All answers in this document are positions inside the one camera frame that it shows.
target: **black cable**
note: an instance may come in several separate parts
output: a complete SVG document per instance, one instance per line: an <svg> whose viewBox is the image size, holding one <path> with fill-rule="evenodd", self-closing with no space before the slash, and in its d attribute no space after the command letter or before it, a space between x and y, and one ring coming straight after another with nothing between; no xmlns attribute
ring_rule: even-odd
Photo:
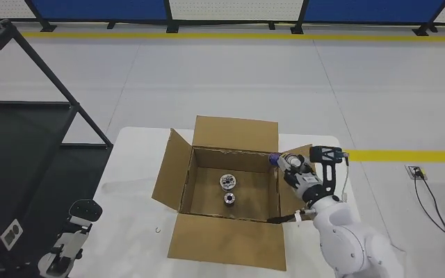
<svg viewBox="0 0 445 278"><path fill-rule="evenodd" d="M419 204L420 204L420 206L422 207L422 209L423 209L423 211L425 211L425 213L426 213L426 215L428 216L428 218L430 218L430 220L437 226L437 228L439 228L439 229L441 229L444 233L445 233L445 229L442 229L442 227L441 226L439 226L432 218L431 218L431 216L430 216L430 214L426 211L426 209L425 209L425 207L423 206L423 204L422 204L422 201L420 200L420 197L419 197L419 193L417 192L417 182L416 182L416 177L414 176L414 188L416 189L416 196L417 196L417 199L418 199L418 201L419 201Z"/></svg>
<svg viewBox="0 0 445 278"><path fill-rule="evenodd" d="M442 224L443 224L444 227L445 227L444 219L442 218L442 215L441 215L440 212L439 212L439 208L437 207L436 197L435 197L434 194L431 192L430 186L428 185L428 183L426 182L426 180L425 180L423 177L421 177L421 178L422 178L423 182L425 183L426 188L428 188L428 191L430 191L430 194L431 194L431 196L432 196L432 200L434 201L434 207L436 208L436 212L437 212L437 214L438 214L438 216L439 216L439 218L440 218L440 221L442 222Z"/></svg>

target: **open cardboard box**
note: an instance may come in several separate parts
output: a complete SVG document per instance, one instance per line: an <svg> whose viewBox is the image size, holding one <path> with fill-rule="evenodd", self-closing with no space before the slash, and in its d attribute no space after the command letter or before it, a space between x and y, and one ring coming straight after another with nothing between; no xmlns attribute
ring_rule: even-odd
<svg viewBox="0 0 445 278"><path fill-rule="evenodd" d="M309 145L288 152L309 155ZM171 129L152 198L179 212L169 258L286 270L284 234L268 218L305 204L268 162L278 123L197 116L190 146ZM233 174L235 205L220 186Z"/></svg>

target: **gray floor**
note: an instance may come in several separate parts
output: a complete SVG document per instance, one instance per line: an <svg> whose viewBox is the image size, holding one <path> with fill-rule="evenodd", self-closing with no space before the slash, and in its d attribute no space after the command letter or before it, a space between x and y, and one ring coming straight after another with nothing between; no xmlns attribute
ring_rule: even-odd
<svg viewBox="0 0 445 278"><path fill-rule="evenodd" d="M94 30L83 28L61 30ZM124 126L192 129L196 115L217 115L336 136L348 149L444 149L444 43L29 41L112 141ZM63 100L16 44L0 65L0 100ZM76 119L65 141L100 139ZM445 213L445 167L422 166ZM352 163L350 178L363 221L406 251L407 277L443 275L444 234L421 210L404 163Z"/></svg>

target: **table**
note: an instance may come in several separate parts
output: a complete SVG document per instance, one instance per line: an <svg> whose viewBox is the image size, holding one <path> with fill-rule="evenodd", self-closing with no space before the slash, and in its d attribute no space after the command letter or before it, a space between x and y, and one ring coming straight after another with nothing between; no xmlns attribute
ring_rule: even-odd
<svg viewBox="0 0 445 278"><path fill-rule="evenodd" d="M192 142L193 130L177 131ZM311 221L283 224L286 272L167 258L177 212L151 196L169 135L169 129L125 127L120 131L95 194L104 212L93 224L71 278L334 277ZM332 136L280 134L281 152L307 144L339 146L339 141ZM321 178L319 164L316 171ZM337 196L341 196L345 178L342 163L337 166ZM349 181L346 192L354 217L359 219Z"/></svg>

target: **yellow floor line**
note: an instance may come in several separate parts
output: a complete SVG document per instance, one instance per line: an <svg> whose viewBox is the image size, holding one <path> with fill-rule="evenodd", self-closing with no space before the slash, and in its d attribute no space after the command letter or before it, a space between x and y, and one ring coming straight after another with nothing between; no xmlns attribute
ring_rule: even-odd
<svg viewBox="0 0 445 278"><path fill-rule="evenodd" d="M75 33L75 32L23 32L28 38L72 38L72 39L226 39L226 40L359 40L373 42L445 42L445 37L417 37L408 35L292 35L255 33Z"/></svg>
<svg viewBox="0 0 445 278"><path fill-rule="evenodd" d="M445 151L346 150L350 161L445 163Z"/></svg>

